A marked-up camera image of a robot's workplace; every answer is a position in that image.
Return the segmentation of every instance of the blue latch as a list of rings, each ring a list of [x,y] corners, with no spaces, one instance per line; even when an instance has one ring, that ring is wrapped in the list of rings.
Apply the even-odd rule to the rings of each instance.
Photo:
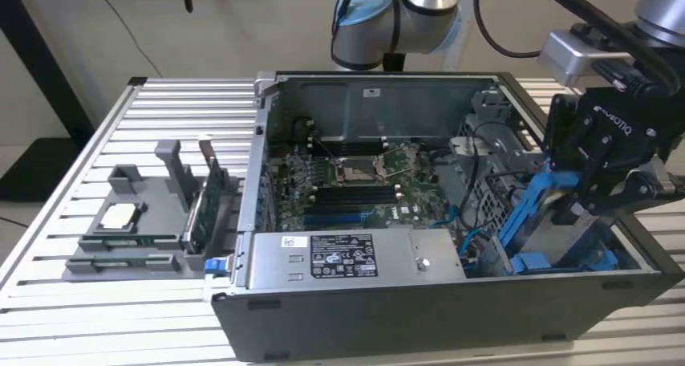
[[[208,275],[228,275],[230,270],[230,257],[224,258],[209,258],[204,261],[204,273]]]
[[[524,191],[521,201],[516,205],[500,229],[498,239],[506,247],[528,218],[536,216],[545,192],[549,189],[570,189],[578,184],[578,173],[573,171],[554,172],[549,169],[549,161],[541,166],[541,171],[533,176],[530,184]]]
[[[516,254],[512,257],[512,268],[516,274],[528,270],[544,270],[552,268],[546,261],[546,256],[538,251],[528,251]]]

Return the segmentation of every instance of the circuit board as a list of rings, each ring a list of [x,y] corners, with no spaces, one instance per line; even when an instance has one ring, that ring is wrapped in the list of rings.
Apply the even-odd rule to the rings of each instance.
[[[386,143],[384,151],[376,156],[314,156],[294,146],[272,158],[277,230],[424,229],[445,220],[449,204],[428,151],[409,141]]]

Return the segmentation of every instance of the aluminum slotted surface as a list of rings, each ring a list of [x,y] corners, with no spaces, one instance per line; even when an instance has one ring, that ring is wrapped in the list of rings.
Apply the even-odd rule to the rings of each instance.
[[[521,79],[548,109],[553,94],[570,92],[546,79]],[[64,260],[109,192],[114,164],[141,165],[144,176],[165,176],[153,149],[178,138],[181,159],[206,173],[196,144],[214,138],[220,162],[242,176],[250,145],[253,82],[249,79],[150,79],[128,88],[64,183],[0,268],[0,364],[201,364],[237,366],[201,280],[62,283]],[[685,266],[685,203],[638,216]],[[612,314],[564,344],[540,344],[325,360],[321,365],[685,364],[685,284],[649,306]]]

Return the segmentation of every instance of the blue cable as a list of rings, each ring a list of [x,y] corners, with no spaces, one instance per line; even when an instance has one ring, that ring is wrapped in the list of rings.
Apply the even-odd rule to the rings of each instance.
[[[438,220],[437,222],[430,224],[428,226],[428,228],[432,229],[432,228],[436,228],[437,226],[442,226],[445,224],[452,224],[456,219],[457,219],[457,206],[456,205],[450,205],[449,206],[449,217],[448,217],[448,220]]]
[[[481,232],[481,229],[476,228],[466,234],[464,238],[464,243],[461,243],[460,256],[464,256],[464,254],[466,253],[466,248],[469,248],[470,239],[478,234],[478,232]]]

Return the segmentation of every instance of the warning label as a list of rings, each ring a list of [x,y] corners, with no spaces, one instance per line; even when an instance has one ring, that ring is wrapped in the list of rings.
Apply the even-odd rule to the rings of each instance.
[[[316,279],[378,276],[370,234],[312,236],[312,276]]]

